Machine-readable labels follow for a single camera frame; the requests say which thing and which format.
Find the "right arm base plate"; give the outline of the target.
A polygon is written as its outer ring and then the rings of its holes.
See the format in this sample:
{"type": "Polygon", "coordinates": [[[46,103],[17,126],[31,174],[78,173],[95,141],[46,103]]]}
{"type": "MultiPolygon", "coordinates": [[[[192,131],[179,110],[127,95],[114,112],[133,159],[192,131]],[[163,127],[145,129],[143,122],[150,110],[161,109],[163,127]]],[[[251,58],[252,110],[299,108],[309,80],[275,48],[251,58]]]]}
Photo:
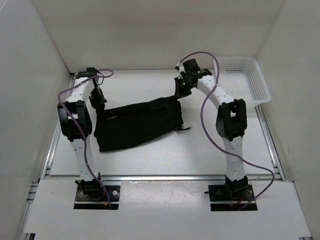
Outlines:
{"type": "Polygon", "coordinates": [[[209,195],[211,212],[258,210],[255,200],[245,206],[255,197],[252,185],[249,185],[246,189],[236,192],[233,195],[227,193],[224,185],[209,185],[208,191],[206,191],[205,194],[209,195]]]}

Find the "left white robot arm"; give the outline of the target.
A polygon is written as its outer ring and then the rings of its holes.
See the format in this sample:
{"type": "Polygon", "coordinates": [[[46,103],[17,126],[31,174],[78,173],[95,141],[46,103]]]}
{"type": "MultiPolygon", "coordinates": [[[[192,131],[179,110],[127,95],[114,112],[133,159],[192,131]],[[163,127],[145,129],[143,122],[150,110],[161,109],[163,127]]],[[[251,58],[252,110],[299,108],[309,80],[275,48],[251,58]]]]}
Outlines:
{"type": "Polygon", "coordinates": [[[80,170],[80,180],[75,183],[84,195],[94,201],[107,202],[107,190],[91,151],[93,124],[87,108],[87,101],[90,101],[92,108],[102,111],[107,102],[99,85],[99,78],[103,76],[98,73],[93,67],[79,71],[74,86],[58,94],[57,112],[62,134],[72,145],[80,170]]]}

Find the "black shorts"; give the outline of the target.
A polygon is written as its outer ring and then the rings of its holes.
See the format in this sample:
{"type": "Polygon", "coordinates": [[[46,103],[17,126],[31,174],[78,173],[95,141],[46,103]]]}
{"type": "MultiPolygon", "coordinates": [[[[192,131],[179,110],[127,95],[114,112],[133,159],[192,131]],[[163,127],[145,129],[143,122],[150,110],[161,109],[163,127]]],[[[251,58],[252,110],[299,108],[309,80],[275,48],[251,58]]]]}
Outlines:
{"type": "Polygon", "coordinates": [[[100,152],[113,152],[185,131],[183,124],[181,103],[172,95],[97,111],[94,136],[100,152]]]}

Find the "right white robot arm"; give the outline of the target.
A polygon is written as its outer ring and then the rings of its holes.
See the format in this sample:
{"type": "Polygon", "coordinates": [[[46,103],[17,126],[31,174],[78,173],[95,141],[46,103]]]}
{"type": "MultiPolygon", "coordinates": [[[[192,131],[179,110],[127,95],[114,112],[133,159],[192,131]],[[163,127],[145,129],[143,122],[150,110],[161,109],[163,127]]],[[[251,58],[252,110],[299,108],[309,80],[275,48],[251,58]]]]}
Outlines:
{"type": "Polygon", "coordinates": [[[189,96],[197,88],[217,109],[216,131],[222,138],[226,157],[224,193],[230,200],[238,199],[248,186],[243,164],[243,136],[247,129],[247,108],[243,99],[228,94],[208,69],[185,70],[176,66],[175,94],[178,98],[189,96]]]}

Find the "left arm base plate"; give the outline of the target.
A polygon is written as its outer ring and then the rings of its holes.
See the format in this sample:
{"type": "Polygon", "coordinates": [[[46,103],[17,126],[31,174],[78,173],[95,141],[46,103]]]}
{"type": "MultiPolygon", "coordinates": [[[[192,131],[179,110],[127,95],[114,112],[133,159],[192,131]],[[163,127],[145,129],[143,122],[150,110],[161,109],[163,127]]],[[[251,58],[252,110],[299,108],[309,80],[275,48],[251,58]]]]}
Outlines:
{"type": "Polygon", "coordinates": [[[121,195],[120,185],[105,185],[110,198],[110,205],[105,193],[94,196],[84,194],[84,192],[77,187],[73,208],[75,210],[118,210],[121,195]]]}

